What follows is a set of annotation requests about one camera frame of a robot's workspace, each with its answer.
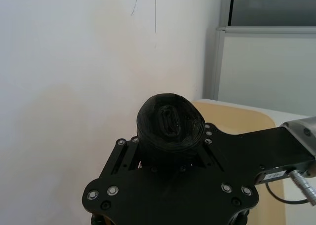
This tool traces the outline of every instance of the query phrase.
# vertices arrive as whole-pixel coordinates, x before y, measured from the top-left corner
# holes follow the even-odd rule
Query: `black electrical tape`
[[[148,99],[137,115],[137,136],[142,166],[184,165],[196,155],[204,119],[185,98],[158,94]]]

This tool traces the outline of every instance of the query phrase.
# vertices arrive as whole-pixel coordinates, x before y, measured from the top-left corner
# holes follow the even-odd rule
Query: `white sticker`
[[[275,172],[275,173],[271,173],[271,174],[267,174],[263,180],[270,180],[273,178],[277,178],[277,177],[281,177],[285,174],[286,171],[281,171],[281,172]]]

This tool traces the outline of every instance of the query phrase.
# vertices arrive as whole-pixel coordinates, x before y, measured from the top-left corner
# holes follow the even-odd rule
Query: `screw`
[[[304,128],[304,134],[308,137],[312,135],[311,131],[308,128]]]
[[[99,194],[98,191],[92,190],[92,191],[90,191],[90,192],[88,193],[87,198],[88,198],[88,200],[96,199],[96,197],[98,197],[98,194]]]
[[[186,171],[186,167],[185,166],[181,166],[180,167],[180,172],[185,172]]]
[[[251,191],[251,189],[249,189],[248,187],[241,187],[241,191],[242,191],[245,195],[248,195],[248,196],[251,196],[251,195],[252,195],[252,191]]]
[[[205,139],[205,142],[206,142],[207,144],[211,144],[211,143],[212,143],[212,141],[211,141],[210,139]]]
[[[157,172],[158,169],[157,169],[156,167],[152,167],[152,168],[151,168],[151,171],[152,171],[152,172]]]
[[[135,137],[134,139],[132,139],[132,141],[133,141],[134,143],[138,143],[138,138]]]
[[[109,196],[113,196],[116,195],[118,193],[119,189],[116,186],[111,186],[108,188],[108,195]]]
[[[226,193],[230,193],[233,191],[231,186],[229,186],[227,184],[222,184],[222,190],[223,190],[223,192],[226,192]]]
[[[241,202],[240,202],[239,199],[233,198],[233,199],[232,199],[232,204],[235,205],[235,206],[240,206],[240,205],[241,205]]]
[[[125,144],[125,140],[120,140],[120,141],[118,142],[118,145],[123,145],[123,144]]]
[[[109,201],[103,201],[103,203],[101,204],[101,209],[102,210],[108,210],[111,207],[111,202]]]

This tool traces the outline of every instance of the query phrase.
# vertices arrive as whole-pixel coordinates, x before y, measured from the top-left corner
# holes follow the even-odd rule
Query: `cable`
[[[273,192],[272,190],[270,189],[268,183],[266,183],[266,188],[268,190],[268,192],[273,196],[274,199],[282,202],[282,203],[285,203],[285,204],[307,204],[308,203],[308,200],[307,199],[303,199],[303,200],[297,200],[297,201],[290,201],[290,200],[285,200],[285,199],[281,199],[279,197],[277,197]]]

